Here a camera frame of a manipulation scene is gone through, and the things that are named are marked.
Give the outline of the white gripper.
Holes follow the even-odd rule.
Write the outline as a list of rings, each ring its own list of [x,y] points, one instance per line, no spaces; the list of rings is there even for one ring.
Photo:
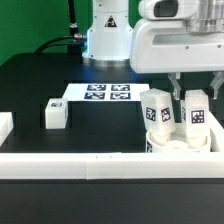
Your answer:
[[[184,21],[148,21],[134,27],[130,65],[136,73],[169,73],[173,97],[181,98],[180,72],[214,72],[212,98],[224,83],[224,32],[212,34],[186,31]]]

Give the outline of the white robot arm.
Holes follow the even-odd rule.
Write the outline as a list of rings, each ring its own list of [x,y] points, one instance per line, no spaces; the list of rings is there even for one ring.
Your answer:
[[[182,73],[211,71],[211,96],[217,97],[224,84],[224,0],[140,0],[135,26],[128,21],[129,0],[92,2],[86,63],[166,73],[176,98]]]

